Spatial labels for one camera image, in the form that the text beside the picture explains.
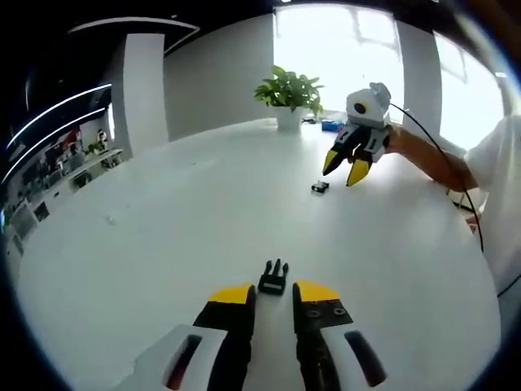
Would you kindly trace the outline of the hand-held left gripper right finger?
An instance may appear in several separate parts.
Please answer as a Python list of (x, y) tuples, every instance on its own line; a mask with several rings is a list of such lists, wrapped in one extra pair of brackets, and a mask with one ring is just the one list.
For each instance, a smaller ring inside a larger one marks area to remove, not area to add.
[(307, 390), (381, 390), (387, 369), (333, 288), (292, 285), (296, 357)]

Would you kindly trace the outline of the person's right hand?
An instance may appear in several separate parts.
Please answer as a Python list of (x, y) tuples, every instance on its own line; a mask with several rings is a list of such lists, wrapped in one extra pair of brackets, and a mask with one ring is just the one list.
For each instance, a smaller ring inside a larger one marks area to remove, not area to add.
[(401, 125), (391, 123), (387, 126), (388, 141), (385, 147), (386, 154), (398, 153), (401, 154), (405, 148), (405, 141), (409, 132)]

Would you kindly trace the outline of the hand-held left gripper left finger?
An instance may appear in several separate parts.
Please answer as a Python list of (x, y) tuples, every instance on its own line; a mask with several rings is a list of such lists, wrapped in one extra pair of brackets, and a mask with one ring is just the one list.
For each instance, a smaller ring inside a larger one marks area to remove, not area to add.
[(251, 360), (256, 288), (214, 292), (192, 324), (180, 324), (135, 360), (123, 390), (241, 390)]

